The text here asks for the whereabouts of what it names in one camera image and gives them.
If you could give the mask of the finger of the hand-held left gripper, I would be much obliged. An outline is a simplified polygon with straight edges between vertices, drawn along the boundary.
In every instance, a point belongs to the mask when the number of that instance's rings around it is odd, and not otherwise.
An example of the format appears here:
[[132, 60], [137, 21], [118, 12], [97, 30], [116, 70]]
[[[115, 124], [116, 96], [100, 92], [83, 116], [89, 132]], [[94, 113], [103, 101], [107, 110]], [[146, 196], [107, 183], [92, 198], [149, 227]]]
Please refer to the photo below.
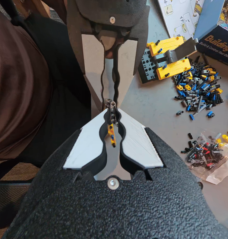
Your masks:
[[114, 57], [113, 71], [115, 76], [114, 98], [116, 106], [120, 108], [134, 77], [136, 59], [136, 40], [126, 40], [120, 44]]
[[104, 45], [94, 35], [82, 34], [81, 38], [85, 68], [84, 78], [91, 93], [91, 117], [93, 119], [104, 108]]

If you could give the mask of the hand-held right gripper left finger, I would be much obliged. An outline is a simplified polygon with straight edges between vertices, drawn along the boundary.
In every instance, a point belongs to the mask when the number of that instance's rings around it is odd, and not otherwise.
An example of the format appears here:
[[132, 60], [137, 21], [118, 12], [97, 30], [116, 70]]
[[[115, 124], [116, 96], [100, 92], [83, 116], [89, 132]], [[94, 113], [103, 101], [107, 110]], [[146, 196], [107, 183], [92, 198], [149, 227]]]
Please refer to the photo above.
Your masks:
[[108, 109], [105, 109], [81, 128], [63, 169], [90, 171], [97, 175], [105, 168], [107, 151], [104, 139], [108, 134], [107, 121]]

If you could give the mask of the clear bag of black parts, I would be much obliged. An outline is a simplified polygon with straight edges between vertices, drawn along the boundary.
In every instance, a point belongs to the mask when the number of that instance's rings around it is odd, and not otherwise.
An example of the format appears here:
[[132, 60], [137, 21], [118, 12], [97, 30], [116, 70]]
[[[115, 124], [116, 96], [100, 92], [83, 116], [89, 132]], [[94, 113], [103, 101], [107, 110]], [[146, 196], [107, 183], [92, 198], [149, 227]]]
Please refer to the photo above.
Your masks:
[[218, 185], [228, 176], [228, 143], [221, 133], [201, 133], [193, 149], [186, 154], [185, 162], [199, 179]]

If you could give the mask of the blue kit box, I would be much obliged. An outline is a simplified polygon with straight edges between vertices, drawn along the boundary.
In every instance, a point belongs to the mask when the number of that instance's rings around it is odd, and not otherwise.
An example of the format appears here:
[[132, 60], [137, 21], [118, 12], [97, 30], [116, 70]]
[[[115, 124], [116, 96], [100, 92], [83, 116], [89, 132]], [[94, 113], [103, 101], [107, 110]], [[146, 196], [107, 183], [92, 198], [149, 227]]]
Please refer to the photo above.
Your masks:
[[228, 0], [205, 0], [194, 37], [197, 51], [228, 65]]

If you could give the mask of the person's black trousers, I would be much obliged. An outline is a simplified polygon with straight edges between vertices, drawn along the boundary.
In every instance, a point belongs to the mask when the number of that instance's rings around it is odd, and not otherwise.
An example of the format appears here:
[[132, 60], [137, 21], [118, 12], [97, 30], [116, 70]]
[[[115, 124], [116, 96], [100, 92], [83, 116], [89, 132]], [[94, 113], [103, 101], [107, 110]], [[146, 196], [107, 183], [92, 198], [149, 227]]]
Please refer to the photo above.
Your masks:
[[67, 26], [38, 14], [31, 14], [25, 24], [47, 61], [52, 97], [41, 127], [18, 158], [40, 168], [91, 120], [91, 93], [71, 47]]

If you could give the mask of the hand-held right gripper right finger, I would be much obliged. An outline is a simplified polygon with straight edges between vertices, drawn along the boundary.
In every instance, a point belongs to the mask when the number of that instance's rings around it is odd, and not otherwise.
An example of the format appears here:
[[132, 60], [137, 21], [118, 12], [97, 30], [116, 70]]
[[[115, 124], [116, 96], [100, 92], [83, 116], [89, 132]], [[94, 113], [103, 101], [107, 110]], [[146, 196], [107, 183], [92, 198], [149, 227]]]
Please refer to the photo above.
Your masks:
[[121, 135], [119, 159], [123, 169], [131, 175], [143, 172], [151, 178], [148, 169], [164, 166], [156, 148], [146, 132], [146, 127], [124, 112], [117, 109], [118, 133]]

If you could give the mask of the grey desk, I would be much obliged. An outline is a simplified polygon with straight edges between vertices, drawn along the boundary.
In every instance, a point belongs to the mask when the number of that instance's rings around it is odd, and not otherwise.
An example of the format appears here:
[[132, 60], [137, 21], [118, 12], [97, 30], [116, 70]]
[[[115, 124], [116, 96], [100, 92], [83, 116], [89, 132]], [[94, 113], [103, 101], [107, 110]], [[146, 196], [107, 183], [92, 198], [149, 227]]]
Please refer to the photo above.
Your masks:
[[[168, 37], [157, 0], [148, 0], [150, 6], [148, 42], [163, 40]], [[138, 72], [134, 76], [128, 89], [121, 109], [146, 127], [151, 128], [161, 139], [170, 145], [183, 159], [181, 151], [188, 146], [188, 133], [193, 138], [206, 130], [209, 132], [226, 134], [228, 131], [228, 66], [207, 57], [208, 62], [217, 69], [223, 93], [223, 103], [213, 108], [215, 117], [208, 119], [207, 113], [201, 112], [191, 121], [188, 113], [176, 116], [182, 109], [179, 101], [174, 100], [177, 95], [171, 78], [142, 84]], [[107, 168], [98, 179], [106, 179], [110, 175], [117, 175], [121, 179], [130, 179], [119, 163], [120, 135], [115, 129], [117, 149], [108, 149]], [[203, 193], [215, 217], [220, 223], [228, 227], [228, 176], [218, 185], [203, 181]]]

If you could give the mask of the pile of small connector pieces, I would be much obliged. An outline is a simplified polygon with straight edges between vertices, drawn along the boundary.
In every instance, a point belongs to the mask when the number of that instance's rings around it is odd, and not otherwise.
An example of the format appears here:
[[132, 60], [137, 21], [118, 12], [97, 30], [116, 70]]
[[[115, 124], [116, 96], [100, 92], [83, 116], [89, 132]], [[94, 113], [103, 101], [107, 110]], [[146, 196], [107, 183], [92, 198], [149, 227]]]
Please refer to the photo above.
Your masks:
[[221, 76], [204, 55], [189, 60], [191, 69], [172, 77], [177, 91], [175, 100], [179, 100], [194, 118], [204, 111], [207, 111], [207, 118], [213, 118], [215, 113], [212, 108], [224, 102], [221, 97], [223, 90], [218, 84]]

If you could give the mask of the black yellow beam piece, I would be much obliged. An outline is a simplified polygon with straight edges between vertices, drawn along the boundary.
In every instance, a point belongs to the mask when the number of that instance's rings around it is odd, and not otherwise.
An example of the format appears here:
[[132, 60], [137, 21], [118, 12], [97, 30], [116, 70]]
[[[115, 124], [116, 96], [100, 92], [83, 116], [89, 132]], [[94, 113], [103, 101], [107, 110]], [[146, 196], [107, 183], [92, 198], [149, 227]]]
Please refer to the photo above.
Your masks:
[[104, 100], [105, 109], [110, 110], [110, 119], [108, 120], [108, 135], [111, 140], [113, 148], [116, 147], [116, 137], [114, 132], [114, 126], [118, 127], [118, 121], [116, 119], [116, 103], [112, 99]]

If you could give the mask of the instruction booklet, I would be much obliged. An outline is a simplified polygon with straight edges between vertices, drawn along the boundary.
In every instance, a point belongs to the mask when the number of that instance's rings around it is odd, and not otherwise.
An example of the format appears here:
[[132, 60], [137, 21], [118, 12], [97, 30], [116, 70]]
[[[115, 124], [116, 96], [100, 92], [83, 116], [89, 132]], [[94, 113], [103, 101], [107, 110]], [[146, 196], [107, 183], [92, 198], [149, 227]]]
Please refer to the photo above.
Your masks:
[[204, 0], [158, 0], [169, 37], [194, 37]]

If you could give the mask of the black battery box yellow assembly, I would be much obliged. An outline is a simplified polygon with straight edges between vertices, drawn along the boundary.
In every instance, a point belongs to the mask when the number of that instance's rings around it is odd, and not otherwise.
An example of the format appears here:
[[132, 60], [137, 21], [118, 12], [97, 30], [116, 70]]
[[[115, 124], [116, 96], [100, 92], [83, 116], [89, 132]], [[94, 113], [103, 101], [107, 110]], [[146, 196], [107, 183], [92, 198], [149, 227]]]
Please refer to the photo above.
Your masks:
[[191, 69], [188, 56], [196, 52], [198, 38], [183, 36], [146, 44], [138, 73], [142, 84], [163, 80]]

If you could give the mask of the scattered black connector pieces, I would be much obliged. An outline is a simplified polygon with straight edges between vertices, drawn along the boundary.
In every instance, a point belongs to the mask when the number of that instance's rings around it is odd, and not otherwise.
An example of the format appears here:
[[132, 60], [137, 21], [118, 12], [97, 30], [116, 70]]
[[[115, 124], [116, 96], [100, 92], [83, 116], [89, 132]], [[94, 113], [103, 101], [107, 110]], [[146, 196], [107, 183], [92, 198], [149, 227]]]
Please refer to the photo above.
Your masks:
[[188, 141], [188, 147], [185, 147], [185, 149], [181, 151], [182, 154], [187, 154], [187, 153], [190, 152], [190, 151], [193, 149], [193, 147], [194, 147], [194, 143], [191, 141], [191, 140], [193, 139], [192, 134], [191, 134], [191, 133], [188, 133], [187, 136], [188, 136], [188, 138], [189, 138], [190, 140]]

